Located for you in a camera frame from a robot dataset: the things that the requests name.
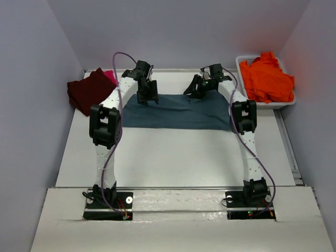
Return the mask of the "teal blue t shirt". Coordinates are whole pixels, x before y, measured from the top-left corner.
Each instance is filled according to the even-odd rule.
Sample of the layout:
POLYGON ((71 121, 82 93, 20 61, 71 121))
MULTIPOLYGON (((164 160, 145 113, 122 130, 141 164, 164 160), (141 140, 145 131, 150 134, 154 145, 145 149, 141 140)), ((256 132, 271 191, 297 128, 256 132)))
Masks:
POLYGON ((159 103, 138 104, 136 94, 123 107, 124 128, 230 131, 229 103, 217 91, 203 99, 160 94, 159 103))

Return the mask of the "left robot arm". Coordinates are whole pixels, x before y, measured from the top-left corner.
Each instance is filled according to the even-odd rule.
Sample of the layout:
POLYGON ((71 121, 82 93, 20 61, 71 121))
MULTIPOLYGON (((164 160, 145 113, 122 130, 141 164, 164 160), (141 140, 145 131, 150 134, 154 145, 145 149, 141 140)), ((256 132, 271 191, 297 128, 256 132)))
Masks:
POLYGON ((90 109, 89 136, 97 155, 97 177, 92 188, 92 199, 104 207, 111 207, 117 198, 114 174, 114 152, 122 135, 122 110, 136 94, 136 101, 147 106, 159 102, 157 82, 151 79, 153 66, 137 61, 132 70, 126 70, 111 94, 90 109))

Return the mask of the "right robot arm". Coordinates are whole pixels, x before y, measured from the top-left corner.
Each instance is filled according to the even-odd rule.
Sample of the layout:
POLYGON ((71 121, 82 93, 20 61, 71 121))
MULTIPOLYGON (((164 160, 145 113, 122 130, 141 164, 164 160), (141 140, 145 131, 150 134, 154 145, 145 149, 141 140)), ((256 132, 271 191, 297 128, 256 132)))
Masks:
POLYGON ((191 84, 184 91, 190 98, 203 99, 207 92, 216 90, 229 103, 230 127, 239 143, 243 161, 243 189, 236 196, 226 197, 228 203, 239 203, 253 206, 263 201, 268 193, 266 179, 263 174, 265 166, 257 155, 255 131, 257 128, 257 105, 238 90, 236 77, 221 64, 213 64, 200 69, 191 84))

